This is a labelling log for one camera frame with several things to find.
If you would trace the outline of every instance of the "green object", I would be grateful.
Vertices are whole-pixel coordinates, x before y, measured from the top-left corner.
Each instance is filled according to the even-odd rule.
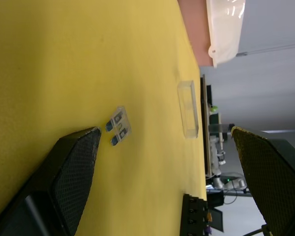
[[[217,106],[212,106],[211,107],[211,112],[216,112],[218,110],[218,107]]]

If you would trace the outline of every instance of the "table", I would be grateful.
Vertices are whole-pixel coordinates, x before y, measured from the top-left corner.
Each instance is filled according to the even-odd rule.
[[[0,0],[0,211],[58,138],[123,105],[132,134],[103,132],[76,235],[178,236],[183,193],[206,198],[177,95],[199,78],[175,1]]]

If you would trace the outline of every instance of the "desk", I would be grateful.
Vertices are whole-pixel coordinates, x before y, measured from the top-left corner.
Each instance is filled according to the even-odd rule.
[[[123,105],[132,134],[103,132],[76,235],[178,236],[183,193],[206,198],[177,95],[199,78],[175,1],[0,0],[0,211],[58,138]]]

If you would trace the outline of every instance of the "transparent acrylic block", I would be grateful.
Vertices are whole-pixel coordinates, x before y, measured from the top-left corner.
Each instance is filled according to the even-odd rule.
[[[186,138],[197,138],[199,123],[194,82],[181,81],[178,96],[184,135]]]
[[[131,134],[131,126],[124,106],[117,107],[110,121],[107,122],[105,129],[107,132],[113,131],[115,134],[111,139],[113,146],[120,143],[125,137]]]

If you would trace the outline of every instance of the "yellow tablecloth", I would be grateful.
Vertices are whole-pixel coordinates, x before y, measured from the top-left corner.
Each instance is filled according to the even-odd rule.
[[[61,136],[125,106],[103,132],[77,236],[178,236],[184,192],[206,198],[202,131],[177,95],[199,69],[175,0],[0,0],[0,211]]]

